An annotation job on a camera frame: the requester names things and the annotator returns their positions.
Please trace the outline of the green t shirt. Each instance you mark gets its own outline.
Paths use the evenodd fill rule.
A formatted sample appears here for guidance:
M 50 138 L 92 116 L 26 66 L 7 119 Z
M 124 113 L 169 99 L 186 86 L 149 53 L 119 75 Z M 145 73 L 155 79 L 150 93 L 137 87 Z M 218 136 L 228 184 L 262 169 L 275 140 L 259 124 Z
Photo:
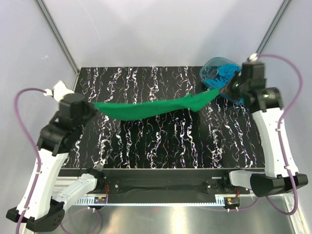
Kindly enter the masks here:
M 95 102 L 94 106 L 109 118 L 134 121 L 182 109 L 197 112 L 214 100 L 219 93 L 218 89 L 212 89 L 197 95 L 189 94 L 177 99 L 155 100 L 136 104 Z

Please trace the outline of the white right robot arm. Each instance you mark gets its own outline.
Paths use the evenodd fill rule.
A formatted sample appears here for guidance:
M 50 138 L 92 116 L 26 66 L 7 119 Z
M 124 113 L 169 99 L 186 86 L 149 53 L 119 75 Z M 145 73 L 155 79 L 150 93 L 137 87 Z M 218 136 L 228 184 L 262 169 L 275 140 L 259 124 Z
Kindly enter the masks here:
M 285 125 L 284 103 L 276 87 L 267 87 L 265 64 L 246 61 L 241 72 L 235 74 L 220 93 L 230 100 L 244 101 L 259 131 L 265 157 L 263 173 L 234 170 L 221 181 L 226 193 L 238 187 L 253 191 L 257 197 L 293 192 L 308 184 L 306 174 L 301 174 L 290 151 Z

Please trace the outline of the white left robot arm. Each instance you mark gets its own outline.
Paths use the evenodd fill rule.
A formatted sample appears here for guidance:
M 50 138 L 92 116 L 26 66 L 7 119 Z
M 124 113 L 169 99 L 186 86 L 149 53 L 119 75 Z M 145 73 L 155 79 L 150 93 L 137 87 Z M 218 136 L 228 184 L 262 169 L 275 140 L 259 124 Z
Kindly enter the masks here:
M 20 232 L 22 223 L 35 233 L 52 232 L 62 222 L 65 212 L 89 192 L 100 193 L 105 188 L 103 172 L 89 168 L 78 179 L 53 195 L 53 188 L 61 167 L 71 148 L 79 140 L 85 125 L 96 115 L 97 109 L 84 95 L 75 93 L 59 81 L 52 90 L 45 89 L 45 96 L 58 102 L 58 110 L 49 123 L 40 131 L 34 143 L 19 114 L 21 94 L 14 99 L 17 120 L 34 149 L 36 161 L 25 194 L 19 205 L 7 211 L 6 218 L 16 223 L 15 232 Z

